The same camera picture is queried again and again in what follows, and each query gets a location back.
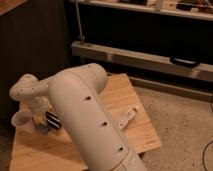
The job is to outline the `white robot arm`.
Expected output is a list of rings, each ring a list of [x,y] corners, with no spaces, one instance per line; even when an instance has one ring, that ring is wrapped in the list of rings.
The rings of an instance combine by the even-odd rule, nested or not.
[[[64,69],[41,81],[25,74],[9,95],[27,103],[48,97],[90,171],[147,171],[98,96],[106,83],[105,69],[91,63]]]

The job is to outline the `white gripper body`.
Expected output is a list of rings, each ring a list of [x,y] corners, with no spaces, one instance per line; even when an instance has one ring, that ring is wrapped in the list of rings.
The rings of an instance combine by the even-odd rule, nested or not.
[[[46,124],[46,113],[50,106],[45,97],[34,98],[30,103],[30,110],[33,112],[33,118],[37,124]]]

